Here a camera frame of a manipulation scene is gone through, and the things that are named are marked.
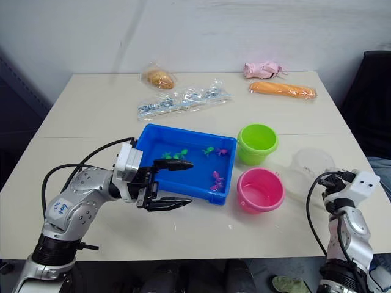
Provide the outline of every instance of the green bucket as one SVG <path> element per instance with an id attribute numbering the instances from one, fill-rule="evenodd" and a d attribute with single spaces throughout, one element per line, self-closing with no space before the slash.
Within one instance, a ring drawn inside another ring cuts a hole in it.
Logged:
<path id="1" fill-rule="evenodd" d="M 269 126 L 250 124 L 240 130 L 238 135 L 241 161 L 247 165 L 259 165 L 277 149 L 277 134 Z"/>

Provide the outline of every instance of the pink bucket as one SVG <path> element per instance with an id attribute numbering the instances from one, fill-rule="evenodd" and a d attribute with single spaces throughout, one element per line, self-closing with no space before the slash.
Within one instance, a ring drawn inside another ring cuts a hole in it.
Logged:
<path id="1" fill-rule="evenodd" d="M 251 214 L 277 209 L 283 202 L 285 191 L 280 178 L 272 171 L 252 168 L 238 180 L 239 205 Z"/>

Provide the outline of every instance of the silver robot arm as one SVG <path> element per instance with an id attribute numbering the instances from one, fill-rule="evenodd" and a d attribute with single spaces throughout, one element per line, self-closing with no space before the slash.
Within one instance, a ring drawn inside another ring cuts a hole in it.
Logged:
<path id="1" fill-rule="evenodd" d="M 14 293 L 68 292 L 67 288 L 72 286 L 69 273 L 76 261 L 76 251 L 98 250 L 81 239 L 105 202 L 122 198 L 148 211 L 175 209 L 191 202 L 191 199 L 177 197 L 157 199 L 158 182 L 155 181 L 158 170 L 184 170 L 191 168 L 191 163 L 155 160 L 152 167 L 140 168 L 141 157 L 142 151 L 124 143 L 113 171 L 84 169 L 50 201 L 38 244 L 26 260 Z"/>
<path id="2" fill-rule="evenodd" d="M 340 172 L 321 179 L 326 186 L 324 204 L 329 216 L 330 241 L 327 261 L 320 272 L 318 292 L 385 292 L 382 284 L 391 284 L 390 275 L 376 281 L 370 275 L 373 250 L 370 231 L 356 207 L 368 198 L 379 184 L 379 177 L 369 172 Z"/>

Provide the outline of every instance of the green shoe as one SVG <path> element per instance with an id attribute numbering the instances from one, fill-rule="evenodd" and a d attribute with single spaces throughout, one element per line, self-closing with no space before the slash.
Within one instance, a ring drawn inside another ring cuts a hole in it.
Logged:
<path id="1" fill-rule="evenodd" d="M 272 279 L 272 284 L 274 289 L 280 293 L 311 293 L 302 279 L 276 276 Z"/>

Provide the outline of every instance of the blue plastic tray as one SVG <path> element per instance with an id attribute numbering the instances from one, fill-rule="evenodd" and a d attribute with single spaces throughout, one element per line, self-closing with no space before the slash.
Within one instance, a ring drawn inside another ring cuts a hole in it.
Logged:
<path id="1" fill-rule="evenodd" d="M 214 147 L 206 156 L 202 150 Z M 227 154 L 217 155 L 217 149 L 228 150 Z M 185 160 L 194 167 L 182 171 L 161 170 L 156 175 L 159 189 L 190 195 L 223 205 L 230 191 L 231 174 L 235 158 L 236 139 L 202 132 L 148 124 L 138 142 L 137 149 L 143 151 L 141 167 L 151 166 L 153 160 L 161 159 L 164 153 L 179 153 L 187 149 Z M 217 171 L 224 178 L 224 186 L 217 192 L 210 190 L 215 185 L 212 176 Z"/>

